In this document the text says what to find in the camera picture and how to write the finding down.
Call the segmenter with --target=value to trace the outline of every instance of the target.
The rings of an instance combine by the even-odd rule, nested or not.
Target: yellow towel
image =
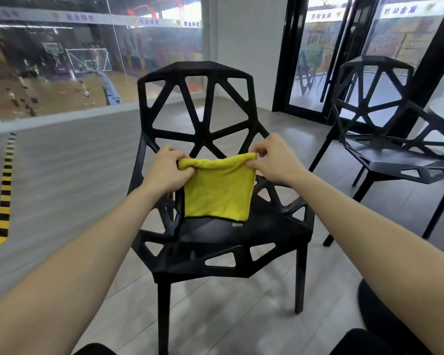
[[[196,168],[184,185],[185,217],[247,220],[255,171],[245,167],[245,162],[255,159],[256,153],[245,153],[222,160],[180,160],[179,169]]]

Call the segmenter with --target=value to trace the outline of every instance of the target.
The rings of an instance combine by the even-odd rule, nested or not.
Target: forearm
[[[293,188],[385,305],[444,354],[444,253],[309,172]]]
[[[104,301],[158,197],[144,186],[136,189],[4,297],[0,301],[0,355],[30,354],[33,349],[70,354]]]

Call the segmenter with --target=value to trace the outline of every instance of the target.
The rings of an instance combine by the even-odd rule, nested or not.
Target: person's right arm
[[[436,355],[444,354],[444,253],[309,172],[277,134],[247,162],[292,187],[336,239],[380,300]]]

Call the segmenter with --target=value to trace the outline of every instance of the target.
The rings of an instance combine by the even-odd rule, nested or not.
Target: door
[[[330,99],[340,65],[360,55],[382,55],[426,70],[421,61],[443,17],[444,0],[290,0],[273,111],[332,124]],[[374,71],[364,70],[366,83]],[[398,96],[387,78],[375,88],[373,102]],[[356,95],[353,82],[343,98],[355,105]],[[393,113],[374,117],[376,125]],[[352,114],[342,110],[341,117]]]

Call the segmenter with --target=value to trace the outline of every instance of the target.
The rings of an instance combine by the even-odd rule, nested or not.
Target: person's left hand
[[[166,144],[155,155],[155,159],[148,172],[148,176],[143,180],[143,185],[152,191],[163,196],[180,189],[194,174],[195,169],[189,167],[179,170],[177,160],[189,158],[182,150]]]

